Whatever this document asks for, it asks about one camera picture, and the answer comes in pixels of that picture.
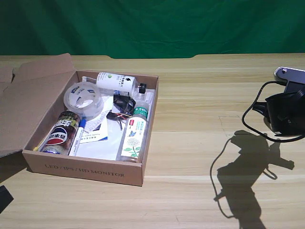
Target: black bottle cap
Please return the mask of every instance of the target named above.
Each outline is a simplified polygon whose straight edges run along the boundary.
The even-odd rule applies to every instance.
[[[145,92],[146,92],[146,84],[141,83],[140,86],[139,86],[139,93],[145,94]]]

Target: plastic container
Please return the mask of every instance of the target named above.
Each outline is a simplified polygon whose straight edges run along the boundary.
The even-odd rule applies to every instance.
[[[91,120],[103,110],[103,99],[100,89],[93,83],[81,82],[72,85],[64,95],[64,103],[69,111],[81,119]]]
[[[146,91],[146,84],[139,83],[133,76],[101,72],[97,79],[84,76],[82,80],[83,82],[94,83],[99,88],[113,90],[114,94],[130,96],[131,98],[138,93],[144,94]]]
[[[147,135],[149,104],[137,101],[133,116],[128,118],[116,160],[141,162]]]

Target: power cord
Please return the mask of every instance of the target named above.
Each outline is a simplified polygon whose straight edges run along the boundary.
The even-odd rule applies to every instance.
[[[270,84],[270,83],[276,83],[276,84],[279,84],[279,85],[285,85],[284,82],[279,82],[279,81],[269,81],[269,82],[266,82],[263,84],[263,86],[261,87],[261,89],[259,90],[254,102],[251,104],[251,106],[245,111],[245,113],[243,114],[242,116],[242,123],[247,127],[249,128],[250,130],[258,133],[259,135],[263,136],[264,138],[272,141],[272,142],[279,142],[279,143],[286,143],[286,142],[294,142],[294,141],[297,141],[297,140],[300,140],[302,138],[305,137],[305,135],[301,135],[301,136],[298,136],[298,137],[295,137],[295,138],[290,138],[290,139],[286,139],[286,140],[282,140],[282,139],[274,139],[274,138],[271,138],[271,137],[268,137],[267,135],[263,134],[262,132],[254,129],[253,127],[249,126],[245,121],[244,121],[244,118],[245,116],[247,115],[247,113],[253,108],[254,104],[257,102],[259,96],[261,95],[262,91],[263,91],[263,88]]]

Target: blue marker cap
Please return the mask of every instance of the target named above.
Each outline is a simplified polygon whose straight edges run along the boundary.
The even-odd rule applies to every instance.
[[[80,127],[85,128],[86,122],[87,122],[86,119],[82,119],[82,120],[80,121]]]

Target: cardboard box flap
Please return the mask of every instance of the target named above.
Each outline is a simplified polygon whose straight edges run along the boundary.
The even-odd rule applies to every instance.
[[[16,72],[14,83],[75,71],[68,53],[24,63]]]
[[[0,82],[1,83],[11,83],[13,79],[13,67],[4,66],[0,68]]]
[[[10,85],[13,78],[13,67],[5,66],[0,68],[0,97],[3,91]]]
[[[68,72],[9,86],[0,97],[0,152],[24,149],[55,101],[77,81],[76,73]]]

